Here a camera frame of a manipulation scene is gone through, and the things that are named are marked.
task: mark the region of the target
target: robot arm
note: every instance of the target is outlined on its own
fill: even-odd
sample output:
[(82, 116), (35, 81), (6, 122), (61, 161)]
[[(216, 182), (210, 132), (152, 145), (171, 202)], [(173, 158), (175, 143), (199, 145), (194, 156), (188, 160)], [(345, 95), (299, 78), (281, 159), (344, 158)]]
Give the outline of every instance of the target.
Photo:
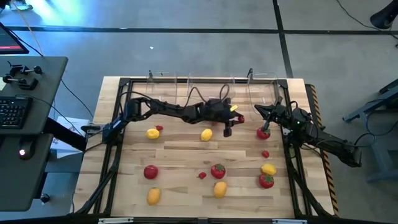
[(323, 132), (311, 122), (311, 114), (301, 108), (295, 108), (292, 115), (287, 112), (287, 107), (281, 105), (282, 97), (278, 97), (273, 105), (254, 105), (264, 118), (265, 123), (261, 130), (265, 131), (270, 122), (290, 130), (292, 140), (299, 146), (307, 143), (337, 156), (341, 162), (350, 167), (361, 166), (361, 151), (358, 147), (336, 136)]
[[(142, 114), (141, 106), (143, 103), (149, 107), (149, 110), (144, 114)], [(126, 103), (122, 115), (105, 125), (103, 128), (103, 143), (109, 143), (116, 139), (128, 123), (143, 121), (154, 114), (181, 118), (189, 124), (196, 124), (200, 121), (224, 123), (224, 137), (229, 137), (232, 135), (231, 127), (243, 123), (243, 119), (234, 120), (234, 118), (243, 117), (243, 115), (232, 110), (230, 103), (230, 98), (224, 100), (210, 99), (205, 103), (201, 102), (182, 107), (155, 99), (133, 98)]]

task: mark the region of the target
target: clear acrylic panel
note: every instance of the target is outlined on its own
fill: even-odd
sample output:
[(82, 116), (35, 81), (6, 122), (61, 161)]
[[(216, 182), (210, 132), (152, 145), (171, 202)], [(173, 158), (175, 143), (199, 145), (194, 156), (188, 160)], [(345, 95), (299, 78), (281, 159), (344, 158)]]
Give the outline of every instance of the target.
[(145, 94), (153, 99), (167, 101), (176, 104), (177, 102), (177, 78), (176, 72), (149, 70), (147, 75)]
[[(269, 84), (261, 84), (259, 80), (267, 79)], [(271, 105), (279, 96), (279, 84), (277, 74), (274, 72), (248, 74), (248, 86), (246, 93), (250, 99), (250, 118), (253, 121), (262, 121), (260, 113), (254, 108), (254, 105)]]
[(232, 73), (226, 72), (224, 73), (221, 77), (225, 80), (224, 86), (222, 83), (217, 84), (217, 88), (215, 88), (215, 85), (211, 84), (205, 84), (199, 82), (200, 79), (199, 77), (208, 77), (208, 75), (200, 74), (197, 72), (190, 72), (188, 75), (187, 79), (187, 96), (191, 94), (192, 99), (201, 99), (199, 93), (194, 90), (194, 88), (197, 88), (203, 97), (201, 100), (209, 100), (212, 98), (234, 98), (235, 97), (235, 89), (234, 89), (234, 84), (235, 84), (235, 77)]

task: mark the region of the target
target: lemon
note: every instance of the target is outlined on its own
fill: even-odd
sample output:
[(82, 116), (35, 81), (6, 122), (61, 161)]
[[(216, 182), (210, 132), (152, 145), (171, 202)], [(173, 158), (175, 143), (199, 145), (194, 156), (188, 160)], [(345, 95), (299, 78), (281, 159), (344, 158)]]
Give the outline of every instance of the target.
[(206, 129), (201, 133), (200, 139), (202, 141), (209, 141), (211, 139), (212, 135), (213, 135), (213, 132), (210, 129)]
[(151, 128), (148, 129), (148, 131), (145, 133), (145, 136), (147, 136), (149, 139), (157, 139), (160, 136), (160, 132), (155, 128)]
[(272, 164), (264, 164), (261, 167), (261, 171), (265, 174), (268, 175), (275, 175), (276, 174), (276, 168)]
[(220, 181), (214, 185), (214, 196), (216, 198), (223, 198), (226, 193), (226, 182)]
[(148, 205), (156, 205), (160, 200), (160, 189), (152, 188), (148, 191), (147, 202)]

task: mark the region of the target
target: keyboard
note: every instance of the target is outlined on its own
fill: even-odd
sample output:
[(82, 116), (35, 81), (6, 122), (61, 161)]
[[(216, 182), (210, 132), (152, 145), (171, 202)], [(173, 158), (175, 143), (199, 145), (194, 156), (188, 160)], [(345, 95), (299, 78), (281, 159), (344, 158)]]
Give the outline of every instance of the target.
[(22, 129), (31, 104), (29, 97), (0, 96), (0, 129)]

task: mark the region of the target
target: black desk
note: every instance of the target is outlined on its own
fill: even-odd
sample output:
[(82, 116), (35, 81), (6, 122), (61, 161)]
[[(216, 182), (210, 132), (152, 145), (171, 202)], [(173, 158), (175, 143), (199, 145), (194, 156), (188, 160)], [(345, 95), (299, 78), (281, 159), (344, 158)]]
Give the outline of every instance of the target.
[[(3, 140), (0, 146), (0, 211), (26, 211), (30, 208), (38, 190), (41, 190), (40, 184), (44, 182), (42, 177), (52, 138), (56, 137), (82, 151), (85, 149), (86, 140), (48, 118), (50, 105), (58, 90), (68, 59), (66, 57), (0, 57), (0, 77), (9, 73), (10, 67), (7, 61), (13, 65), (25, 65), (30, 69), (40, 66), (43, 74), (34, 72), (29, 73), (28, 76), (17, 74), (15, 78), (25, 78), (30, 82), (31, 78), (35, 77), (39, 83), (32, 91), (21, 90), (16, 83), (6, 84), (0, 90), (0, 96), (24, 94), (44, 100), (49, 104), (33, 99), (22, 129), (0, 129), (0, 139)], [(26, 136), (37, 139), (36, 149), (31, 159), (23, 161), (18, 157), (19, 140)]]

